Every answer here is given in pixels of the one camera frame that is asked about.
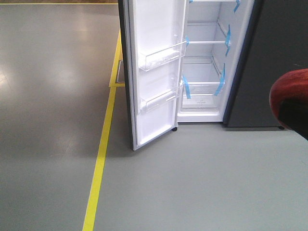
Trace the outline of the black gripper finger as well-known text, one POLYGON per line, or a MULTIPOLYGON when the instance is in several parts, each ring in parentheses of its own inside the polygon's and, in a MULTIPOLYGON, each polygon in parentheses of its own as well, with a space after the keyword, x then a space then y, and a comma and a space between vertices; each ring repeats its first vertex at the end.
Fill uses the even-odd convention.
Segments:
POLYGON ((279 121, 300 136, 308 139, 308 104, 306 102, 287 99, 282 101, 279 121))

